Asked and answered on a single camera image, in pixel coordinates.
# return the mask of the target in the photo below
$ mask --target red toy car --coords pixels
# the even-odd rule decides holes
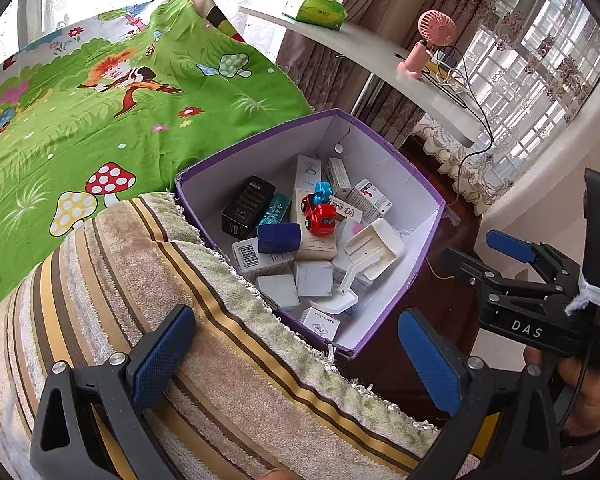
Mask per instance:
[[[336,228],[336,208],[331,204],[312,206],[313,193],[308,194],[300,203],[300,210],[306,216],[304,225],[312,235],[328,236]]]

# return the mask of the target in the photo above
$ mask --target barcode label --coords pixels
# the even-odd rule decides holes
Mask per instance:
[[[260,264],[260,260],[258,259],[258,255],[256,251],[253,249],[253,246],[243,245],[238,247],[240,251],[240,256],[244,261],[244,268],[248,269],[249,267],[257,266]]]

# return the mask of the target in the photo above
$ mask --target metal screw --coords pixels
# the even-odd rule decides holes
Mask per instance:
[[[111,354],[111,357],[109,358],[109,364],[118,366],[125,362],[125,359],[126,354],[123,354],[122,352],[115,352],[115,354]]]
[[[526,372],[533,377],[538,377],[542,373],[542,370],[538,365],[530,364],[528,367],[526,367]]]
[[[66,370],[66,363],[64,361],[58,361],[57,363],[54,364],[54,366],[51,368],[51,371],[55,374],[61,374],[62,372],[64,372]]]
[[[479,370],[484,366],[484,361],[478,356],[472,355],[466,360],[466,365],[471,368],[471,370]]]

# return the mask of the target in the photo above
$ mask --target pink handheld fan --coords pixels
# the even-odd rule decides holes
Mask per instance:
[[[422,69],[431,59],[427,49],[453,43],[458,33],[454,20],[439,10],[424,12],[418,20],[418,31],[424,39],[416,43],[407,59],[398,64],[399,71],[414,79],[422,79]]]

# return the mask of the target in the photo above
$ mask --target cartoon bedding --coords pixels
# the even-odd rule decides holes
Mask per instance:
[[[212,0],[105,12],[0,66],[0,300],[97,211],[311,113]]]

